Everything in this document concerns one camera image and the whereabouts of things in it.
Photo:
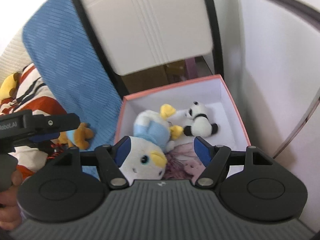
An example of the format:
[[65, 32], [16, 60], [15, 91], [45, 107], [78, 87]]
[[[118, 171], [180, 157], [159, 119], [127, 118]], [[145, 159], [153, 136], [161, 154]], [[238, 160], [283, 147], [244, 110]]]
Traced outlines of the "person's left hand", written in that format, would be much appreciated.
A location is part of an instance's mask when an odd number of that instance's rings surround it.
[[11, 231], [22, 222], [20, 208], [17, 204], [17, 191], [23, 182], [22, 174], [16, 170], [11, 175], [12, 186], [7, 191], [1, 192], [0, 221], [3, 230]]

